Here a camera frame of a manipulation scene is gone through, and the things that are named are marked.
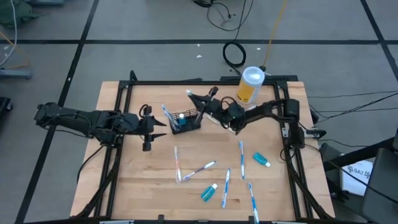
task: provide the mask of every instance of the wooden tabletop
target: wooden tabletop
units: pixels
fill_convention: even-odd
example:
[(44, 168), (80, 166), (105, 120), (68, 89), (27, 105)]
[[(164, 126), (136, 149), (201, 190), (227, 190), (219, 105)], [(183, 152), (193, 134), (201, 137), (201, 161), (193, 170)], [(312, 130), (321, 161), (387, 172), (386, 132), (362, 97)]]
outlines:
[[(130, 113), (138, 114), (143, 104), (152, 106), (153, 115), (168, 124), (161, 104), (170, 112), (182, 112), (194, 108), (186, 96), (189, 89), (197, 95), (205, 95), (213, 86), (163, 86), (136, 85), (132, 90)], [(99, 94), (97, 110), (112, 110), (116, 100), (118, 82), (104, 82)], [(237, 86), (219, 86), (217, 99), (234, 97)], [(300, 122), (312, 126), (307, 96), (302, 82), (289, 83), (290, 98), (300, 101)], [(271, 86), (263, 86), (258, 94), (258, 105), (274, 100)], [(295, 220), (286, 164), (279, 157), (282, 138), (277, 121), (264, 118), (247, 125), (238, 136), (203, 118), (201, 129), (173, 135), (170, 127), (155, 127), (154, 133), (167, 133), (152, 143), (151, 152), (142, 151), (139, 136), (125, 136), (119, 170), (113, 219), (155, 220), (165, 215), (166, 220), (248, 220), (252, 215), (248, 182), (253, 185), (260, 220)], [(240, 150), (238, 141), (244, 143), (246, 180), (241, 179)], [(306, 144), (317, 147), (313, 139)], [(175, 182), (174, 146), (180, 151), (182, 175), (217, 160), (216, 165), (204, 170), (182, 184)], [(88, 141), (85, 159), (99, 143)], [(264, 155), (271, 166), (260, 166), (253, 158), (255, 152)], [(99, 186), (105, 150), (94, 157), (81, 172), (71, 215), (76, 215), (90, 201)], [(323, 171), (319, 152), (309, 147), (302, 149), (303, 165), (308, 189), (327, 213), (334, 216), (333, 206)], [(231, 168), (226, 208), (221, 208), (227, 168)], [(205, 203), (200, 194), (212, 184), (218, 184), (213, 198)], [(297, 188), (302, 216), (305, 217), (302, 194)]]

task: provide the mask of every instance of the yellow cable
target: yellow cable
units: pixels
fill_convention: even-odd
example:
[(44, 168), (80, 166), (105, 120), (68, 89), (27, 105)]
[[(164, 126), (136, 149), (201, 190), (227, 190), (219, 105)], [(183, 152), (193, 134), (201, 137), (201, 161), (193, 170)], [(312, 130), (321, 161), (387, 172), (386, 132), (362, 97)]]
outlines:
[[(0, 32), (0, 35), (9, 43), (11, 44), (11, 46), (14, 46), (14, 43), (11, 42), (11, 40), (8, 39), (8, 37), (3, 34), (2, 32)], [(17, 68), (26, 68), (30, 65), (30, 58), (29, 56), (23, 51), (21, 50), (18, 46), (15, 46), (15, 49), (26, 59), (26, 63), (22, 64), (22, 65), (15, 65), (15, 66), (11, 66), (11, 67), (7, 67), (7, 69), (17, 69)]]
[(283, 13), (284, 13), (284, 11), (285, 11), (286, 2), (287, 2), (287, 0), (284, 0), (284, 3), (283, 3), (283, 5), (282, 5), (282, 9), (280, 9), (278, 19), (276, 20), (275, 25), (274, 25), (274, 28), (273, 28), (273, 30), (272, 30), (271, 37), (270, 37), (269, 42), (268, 42), (267, 53), (266, 53), (266, 59), (264, 60), (264, 63), (262, 64), (264, 67), (266, 66), (266, 62), (267, 62), (267, 59), (268, 59), (268, 54), (269, 54), (269, 52), (271, 51), (271, 43), (272, 43), (272, 40), (273, 40), (274, 35), (275, 35), (275, 33), (276, 33), (276, 30), (278, 29), (279, 21), (280, 21), (280, 19), (282, 18), (282, 15), (283, 15)]

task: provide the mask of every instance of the cable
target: cable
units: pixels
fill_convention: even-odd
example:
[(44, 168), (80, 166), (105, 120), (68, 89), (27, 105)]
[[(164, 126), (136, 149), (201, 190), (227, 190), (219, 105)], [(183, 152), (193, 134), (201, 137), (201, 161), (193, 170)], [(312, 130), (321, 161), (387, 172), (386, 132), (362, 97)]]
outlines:
[(87, 123), (88, 123), (88, 132), (87, 132), (87, 135), (86, 135), (86, 136), (83, 136), (83, 135), (81, 135), (81, 134), (73, 133), (73, 132), (71, 132), (71, 131), (66, 131), (66, 130), (55, 130), (55, 131), (70, 133), (70, 134), (73, 134), (73, 135), (76, 135), (76, 136), (79, 136), (79, 137), (87, 138), (87, 137), (90, 135), (90, 133), (91, 133), (91, 131), (92, 131), (92, 129), (93, 129), (93, 126), (92, 126), (91, 121), (90, 121), (86, 116), (83, 116), (83, 115), (80, 115), (80, 114), (60, 114), (60, 115), (58, 115), (58, 116), (54, 116), (54, 117), (50, 118), (48, 121), (46, 121), (44, 124), (42, 124), (42, 125), (40, 125), (40, 126), (41, 126), (42, 128), (44, 128), (44, 129), (46, 129), (46, 130), (49, 130), (48, 128), (46, 128), (46, 126), (49, 125), (49, 123), (50, 123), (53, 119), (59, 118), (59, 117), (66, 117), (66, 118), (67, 118), (68, 116), (77, 116), (77, 117), (80, 117), (80, 118), (85, 119), (85, 120), (87, 121)]
[[(236, 100), (230, 96), (225, 96), (221, 99), (221, 107), (223, 107), (223, 103), (226, 103), (229, 106), (229, 103), (227, 101), (225, 101), (226, 99), (232, 100), (234, 103), (236, 103), (238, 105), (238, 102), (236, 102)], [(238, 134), (244, 127), (246, 124), (246, 112), (242, 107), (239, 107), (239, 110), (243, 116), (243, 119), (240, 120), (240, 122), (238, 123), (237, 127), (236, 127), (236, 133)], [(225, 129), (229, 128), (229, 124), (222, 124), (220, 122), (221, 126)]]
[(76, 182), (79, 183), (80, 172), (81, 172), (81, 170), (83, 170), (83, 167), (87, 164), (87, 162), (88, 162), (91, 158), (93, 158), (95, 155), (97, 155), (97, 153), (99, 153), (100, 150), (101, 150), (102, 148), (104, 148), (104, 146), (101, 146), (101, 147), (100, 147), (99, 149), (97, 149), (94, 153), (92, 153), (92, 155), (89, 156), (89, 157), (86, 159), (86, 161), (80, 166), (79, 171), (77, 172), (77, 180), (76, 180)]
[(364, 96), (364, 95), (373, 95), (373, 94), (379, 94), (379, 93), (397, 93), (398, 90), (393, 90), (393, 91), (378, 91), (378, 92), (372, 92), (372, 93), (358, 93), (358, 94), (352, 94), (352, 95), (338, 95), (338, 96), (308, 96), (307, 98), (319, 98), (319, 99), (327, 99), (327, 98), (339, 98), (339, 97), (346, 97), (346, 96)]
[(142, 114), (142, 111), (143, 111), (144, 108), (147, 108), (147, 107), (148, 107), (148, 104), (144, 104), (144, 105), (141, 106), (141, 108), (139, 108), (138, 115), (141, 118), (144, 118), (144, 114)]
[(382, 101), (382, 100), (385, 100), (385, 99), (390, 98), (390, 97), (395, 96), (395, 95), (398, 95), (398, 93), (394, 93), (394, 94), (391, 94), (391, 95), (389, 95), (389, 96), (385, 96), (385, 97), (380, 98), (380, 99), (378, 99), (378, 100), (374, 100), (374, 101), (372, 101), (372, 102), (370, 102), (370, 103), (367, 103), (367, 104), (365, 104), (365, 105), (362, 105), (362, 106), (357, 106), (357, 107), (355, 107), (355, 108), (353, 108), (353, 109), (344, 111), (344, 112), (342, 112), (342, 113), (339, 113), (339, 114), (336, 114), (336, 115), (333, 115), (333, 116), (324, 116), (324, 115), (321, 115), (321, 114), (318, 112), (319, 115), (321, 115), (323, 118), (325, 118), (324, 120), (319, 121), (318, 123), (327, 121), (327, 120), (329, 120), (330, 118), (335, 118), (335, 117), (337, 117), (337, 116), (341, 116), (341, 115), (344, 115), (344, 114), (348, 114), (348, 113), (355, 112), (355, 111), (357, 111), (357, 110), (360, 110), (360, 109), (365, 108), (365, 107), (367, 107), (367, 106), (373, 105), (373, 104), (375, 104), (375, 103), (378, 103), (378, 102), (380, 102), (380, 101)]
[(305, 129), (306, 131), (308, 131), (308, 129), (300, 122), (298, 122), (299, 125), (301, 125), (301, 127), (303, 127), (303, 129)]
[(296, 155), (296, 151), (293, 151), (293, 154), (289, 157), (289, 159), (284, 159), (283, 157), (282, 157), (282, 152), (284, 151), (284, 149), (282, 149), (280, 152), (279, 152), (279, 157), (280, 157), (280, 159), (282, 159), (283, 161), (287, 161), (287, 162), (290, 162), (292, 159), (293, 159), (293, 157)]
[(371, 186), (369, 186), (368, 184), (366, 184), (366, 183), (363, 182), (362, 180), (359, 180), (359, 179), (356, 178), (355, 176), (351, 175), (349, 172), (345, 171), (343, 168), (341, 168), (341, 167), (339, 167), (338, 165), (336, 165), (334, 162), (330, 161), (330, 159), (329, 159), (327, 156), (325, 156), (325, 154), (322, 153), (321, 150), (317, 149), (317, 148), (314, 147), (314, 146), (310, 146), (310, 145), (308, 145), (308, 144), (305, 144), (305, 145), (306, 145), (306, 146), (309, 146), (309, 147), (312, 148), (312, 149), (317, 150), (324, 158), (327, 159), (327, 162), (328, 162), (328, 163), (330, 163), (332, 166), (336, 167), (337, 169), (343, 171), (344, 173), (346, 173), (347, 175), (349, 175), (350, 177), (352, 177), (354, 180), (357, 180), (359, 183), (365, 185), (367, 188), (371, 189), (373, 192), (377, 193), (377, 194), (380, 195), (380, 196), (383, 196), (384, 198), (390, 200), (391, 202), (398, 203), (397, 200), (394, 200), (393, 198), (391, 198), (391, 197), (389, 197), (389, 196), (387, 196), (387, 195), (381, 193), (380, 191), (378, 191), (378, 190), (372, 188)]
[[(245, 22), (246, 19), (248, 18), (249, 14), (250, 14), (250, 12), (251, 12), (251, 8), (252, 8), (252, 6), (253, 6), (253, 1), (254, 1), (254, 0), (251, 1), (250, 8), (249, 8), (249, 10), (248, 10), (248, 13), (247, 13), (246, 16), (244, 17), (244, 19), (242, 19), (243, 11), (244, 11), (244, 10), (242, 10), (242, 16), (241, 16), (241, 19), (240, 19), (240, 21), (239, 21), (239, 25), (238, 25), (237, 27), (235, 27), (234, 29), (225, 29), (225, 28), (223, 28), (223, 27), (220, 27), (220, 26), (216, 25), (214, 22), (212, 22), (212, 21), (210, 20), (210, 18), (209, 18), (209, 11), (210, 11), (211, 6), (210, 6), (210, 7), (207, 7), (207, 8), (208, 8), (208, 9), (207, 9), (207, 15), (206, 15), (206, 16), (207, 16), (207, 20), (210, 22), (211, 25), (213, 25), (213, 26), (215, 26), (215, 27), (217, 27), (217, 28), (219, 28), (219, 29), (221, 29), (221, 30), (223, 30), (223, 31), (228, 31), (228, 32), (236, 31), (237, 29), (239, 29), (239, 28), (244, 24), (244, 22)], [(228, 18), (230, 18), (231, 14), (229, 13), (229, 9), (228, 9), (228, 8), (227, 8), (227, 12), (228, 12)]]
[[(5, 34), (3, 34), (2, 32), (0, 32), (0, 35), (8, 42), (11, 46), (15, 46), (15, 45), (11, 42), (11, 40), (10, 40)], [(26, 63), (25, 63), (25, 64), (22, 64), (22, 65), (10, 66), (10, 67), (7, 67), (7, 69), (18, 69), (18, 68), (26, 68), (26, 67), (29, 67), (29, 65), (30, 65), (30, 58), (29, 58), (29, 56), (28, 56), (23, 50), (21, 50), (18, 46), (15, 46), (15, 49), (25, 58)]]
[(337, 144), (341, 144), (342, 146), (347, 146), (347, 147), (369, 147), (369, 146), (350, 146), (348, 144), (344, 144), (344, 143), (338, 142), (338, 141), (336, 141), (334, 139), (319, 139), (318, 141), (333, 141), (333, 142), (335, 142)]
[(264, 66), (264, 68), (266, 67), (268, 55), (269, 55), (269, 52), (271, 51), (272, 40), (273, 40), (273, 38), (275, 36), (276, 30), (278, 29), (279, 21), (282, 18), (282, 15), (283, 15), (283, 13), (285, 11), (286, 3), (287, 3), (287, 0), (284, 0), (284, 3), (282, 5), (282, 9), (280, 9), (280, 12), (279, 12), (279, 15), (278, 15), (278, 19), (276, 20), (274, 28), (272, 29), (271, 37), (269, 38), (269, 42), (268, 42), (266, 58), (264, 59), (264, 63), (262, 64), (262, 66)]
[[(244, 8), (245, 8), (245, 6), (246, 6), (246, 0), (244, 0), (244, 2), (243, 2), (243, 7), (242, 7), (241, 18), (240, 18), (240, 20), (239, 20), (239, 26), (236, 28), (238, 31), (237, 31), (237, 33), (236, 33), (236, 35), (235, 35), (235, 38), (234, 38), (234, 40), (225, 43), (225, 44), (224, 44), (224, 47), (223, 47), (223, 58), (224, 58), (224, 61), (225, 61), (225, 62), (227, 63), (227, 65), (229, 65), (239, 76), (242, 76), (242, 73), (241, 73), (240, 71), (238, 71), (236, 68), (241, 68), (241, 67), (246, 63), (246, 51), (245, 51), (244, 47), (243, 47), (241, 44), (239, 44), (239, 43), (236, 42), (236, 39), (238, 38), (239, 31), (241, 30), (241, 26), (243, 25), (244, 21), (246, 21), (246, 19), (248, 18), (249, 14), (250, 14), (250, 12), (251, 12), (251, 8), (252, 8), (252, 6), (253, 6), (253, 2), (254, 2), (254, 0), (251, 1), (248, 14), (246, 15), (246, 17), (244, 18), (244, 20), (243, 20), (243, 22), (242, 22), (242, 18), (243, 18), (243, 14), (244, 14)], [(239, 62), (239, 63), (232, 63), (230, 60), (228, 60), (228, 59), (226, 58), (226, 53), (225, 53), (226, 48), (227, 48), (229, 45), (231, 45), (231, 44), (237, 46), (237, 48), (242, 52), (243, 58), (242, 58), (242, 61)]]
[(77, 133), (73, 133), (73, 132), (71, 132), (71, 131), (67, 131), (67, 130), (54, 130), (54, 131), (58, 131), (58, 132), (64, 132), (64, 133), (69, 133), (69, 134), (72, 134), (72, 135), (74, 135), (74, 136), (78, 136), (78, 137), (82, 137), (82, 138), (87, 138), (87, 136), (84, 136), (84, 135), (82, 135), (82, 134), (77, 134)]
[(12, 6), (12, 13), (14, 15), (14, 28), (15, 28), (15, 39), (14, 39), (14, 45), (12, 46), (11, 51), (9, 52), (9, 54), (7, 55), (7, 57), (0, 63), (0, 67), (6, 63), (6, 61), (8, 60), (8, 58), (11, 56), (11, 54), (13, 53), (15, 46), (17, 45), (17, 38), (18, 38), (18, 31), (17, 31), (17, 18), (16, 18), (16, 13), (15, 13), (15, 6), (14, 6), (14, 2), (12, 0), (10, 0), (11, 6)]
[[(382, 111), (382, 110), (398, 110), (398, 108), (378, 108), (378, 109), (368, 109), (368, 110), (357, 110), (353, 112), (366, 112), (366, 111)], [(338, 113), (338, 112), (344, 112), (344, 111), (318, 111), (322, 113)]]

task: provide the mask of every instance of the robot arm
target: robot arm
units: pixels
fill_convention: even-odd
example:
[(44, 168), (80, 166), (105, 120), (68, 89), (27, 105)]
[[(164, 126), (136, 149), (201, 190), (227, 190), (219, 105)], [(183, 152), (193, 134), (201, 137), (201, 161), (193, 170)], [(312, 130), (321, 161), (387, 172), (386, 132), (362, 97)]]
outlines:
[(120, 144), (118, 136), (123, 134), (144, 136), (143, 151), (150, 151), (150, 143), (165, 134), (151, 134), (154, 126), (166, 126), (151, 116), (152, 108), (144, 105), (139, 118), (136, 114), (120, 111), (80, 111), (64, 108), (56, 103), (46, 103), (37, 107), (35, 115), (36, 125), (63, 126), (80, 133), (88, 138), (96, 138), (101, 145), (115, 147)]
[[(192, 92), (187, 91), (188, 97), (199, 111), (196, 122), (199, 123), (203, 114), (206, 113), (211, 119), (218, 121), (223, 128), (229, 128), (239, 134), (251, 122), (262, 118), (273, 118), (276, 121), (289, 124), (289, 130), (284, 134), (284, 137), (288, 138), (288, 142), (292, 147), (297, 148), (304, 147), (304, 138), (306, 136), (320, 138), (326, 134), (325, 131), (304, 130), (299, 126), (300, 103), (297, 100), (272, 100), (246, 111), (232, 97), (226, 96), (221, 101), (214, 98), (217, 91), (218, 88), (216, 86), (206, 96), (194, 95)], [(278, 106), (282, 106), (283, 116), (278, 116), (272, 112)]]

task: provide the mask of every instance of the black wire basket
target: black wire basket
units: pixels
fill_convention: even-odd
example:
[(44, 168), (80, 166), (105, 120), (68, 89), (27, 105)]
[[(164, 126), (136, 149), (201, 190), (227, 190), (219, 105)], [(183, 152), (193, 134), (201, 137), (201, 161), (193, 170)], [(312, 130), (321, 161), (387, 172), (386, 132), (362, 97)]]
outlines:
[(179, 115), (184, 114), (185, 120), (187, 121), (184, 125), (177, 126), (175, 124), (172, 124), (171, 121), (170, 123), (170, 128), (172, 129), (173, 134), (180, 134), (184, 133), (187, 131), (193, 131), (196, 129), (200, 128), (200, 123), (195, 124), (194, 121), (198, 116), (198, 111), (196, 109), (190, 109), (187, 110), (186, 112), (182, 113), (173, 113), (171, 114), (173, 117), (173, 120), (179, 123)]

